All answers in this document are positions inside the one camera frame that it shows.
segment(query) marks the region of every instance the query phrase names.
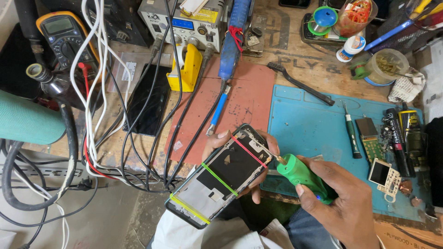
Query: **finger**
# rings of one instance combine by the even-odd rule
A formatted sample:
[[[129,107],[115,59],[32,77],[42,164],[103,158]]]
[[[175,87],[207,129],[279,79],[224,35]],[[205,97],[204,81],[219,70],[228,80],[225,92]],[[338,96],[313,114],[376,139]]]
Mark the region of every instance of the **finger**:
[[[334,218],[337,216],[335,211],[328,205],[321,203],[307,186],[297,184],[295,190],[300,197],[302,208],[306,212],[323,225],[334,222]]]
[[[250,188],[248,188],[248,187],[245,188],[242,192],[240,192],[240,193],[238,194],[237,199],[240,198],[240,197],[242,197],[243,195],[249,193],[250,191],[251,191]]]
[[[268,143],[268,149],[270,152],[274,153],[275,155],[280,155],[280,148],[278,148],[277,139],[269,134],[267,134],[264,131],[256,130],[257,133],[263,137],[266,140],[266,143]]]
[[[347,172],[338,164],[314,161],[313,159],[304,156],[297,156],[297,158],[310,168],[312,172],[323,179],[331,188],[335,189],[339,196],[343,197],[349,192],[349,190],[353,189],[353,178],[355,178],[355,176]]]
[[[225,145],[229,141],[229,133],[230,131],[226,130],[222,133],[213,134],[208,137],[205,148],[203,149],[202,161],[206,160],[206,158],[208,158],[208,156],[211,154],[211,152],[214,151],[214,149]]]
[[[260,187],[255,186],[251,191],[252,191],[252,201],[255,204],[260,204]]]
[[[264,169],[263,172],[258,175],[257,178],[255,178],[250,184],[249,184],[249,188],[253,188],[255,186],[257,186],[258,184],[264,182],[264,179],[266,178],[266,175],[268,174],[268,169]]]

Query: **red silicone mat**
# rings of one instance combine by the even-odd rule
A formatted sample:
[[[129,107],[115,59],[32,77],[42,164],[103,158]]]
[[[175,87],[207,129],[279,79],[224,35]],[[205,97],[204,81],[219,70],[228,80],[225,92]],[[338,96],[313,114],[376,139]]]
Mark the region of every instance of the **red silicone mat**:
[[[217,98],[220,92],[221,82],[221,79],[217,76],[219,66],[220,58],[214,58],[209,62],[207,72],[200,83],[198,93],[195,95],[174,141],[175,148],[178,149],[172,150],[171,160],[180,160],[183,152]],[[271,108],[274,75],[274,71],[266,66],[255,65],[248,62],[238,62],[234,79],[229,82],[233,87],[218,119],[215,132],[220,133],[227,129],[233,132],[243,123],[250,124],[254,129],[266,131]],[[165,152],[190,95],[191,93],[183,93],[180,106],[172,120]],[[211,119],[212,117],[208,120],[192,149],[186,156],[184,160],[185,163],[200,164],[202,162],[202,152],[207,139],[205,133]]]

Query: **cardboard box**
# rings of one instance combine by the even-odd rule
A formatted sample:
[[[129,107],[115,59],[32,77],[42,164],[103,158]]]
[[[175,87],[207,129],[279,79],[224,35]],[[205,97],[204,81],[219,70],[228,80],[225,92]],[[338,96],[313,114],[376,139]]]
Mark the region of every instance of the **cardboard box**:
[[[375,231],[386,249],[443,249],[441,231],[424,231],[386,222],[375,222]]]

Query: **black brush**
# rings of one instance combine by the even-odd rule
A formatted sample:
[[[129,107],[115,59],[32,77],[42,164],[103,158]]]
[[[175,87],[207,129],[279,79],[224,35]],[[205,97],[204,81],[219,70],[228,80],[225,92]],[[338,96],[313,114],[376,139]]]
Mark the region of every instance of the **black brush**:
[[[283,76],[285,77],[285,79],[287,79],[290,83],[298,86],[299,88],[307,91],[308,93],[316,96],[319,100],[325,102],[326,104],[328,104],[329,106],[333,106],[335,101],[333,101],[331,98],[329,98],[328,96],[321,94],[319,92],[317,92],[316,90],[312,89],[311,87],[301,83],[300,81],[294,79],[293,77],[291,77],[288,72],[286,71],[286,68],[284,68],[284,66],[282,66],[279,63],[275,63],[275,62],[270,62],[267,65],[270,69],[273,70],[277,70],[283,73]]]

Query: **hand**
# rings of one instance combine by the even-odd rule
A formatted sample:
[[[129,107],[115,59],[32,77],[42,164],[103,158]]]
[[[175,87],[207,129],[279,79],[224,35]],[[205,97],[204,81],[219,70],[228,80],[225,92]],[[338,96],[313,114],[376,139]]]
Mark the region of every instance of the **hand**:
[[[275,155],[280,155],[280,149],[278,148],[277,140],[275,139],[275,137],[261,130],[257,130],[257,133],[260,136],[262,136],[264,139],[266,139],[266,142],[268,143],[268,149],[270,150],[270,152],[274,153]],[[214,151],[218,147],[225,145],[231,138],[229,134],[230,131],[227,130],[219,134],[211,135],[208,138],[208,141],[206,142],[205,149],[203,150],[202,161],[206,160],[206,158],[208,158],[208,156],[211,154],[212,151]],[[252,190],[252,200],[254,201],[254,203],[259,204],[260,186],[258,184],[264,182],[264,179],[266,178],[267,174],[268,174],[268,169],[265,169],[257,178],[255,178],[249,184],[247,188],[245,188],[241,193],[238,194],[237,198],[249,193]]]
[[[314,161],[297,156],[338,194],[330,205],[322,204],[302,184],[295,189],[302,208],[316,218],[347,249],[380,249],[372,216],[371,188],[333,162]]]

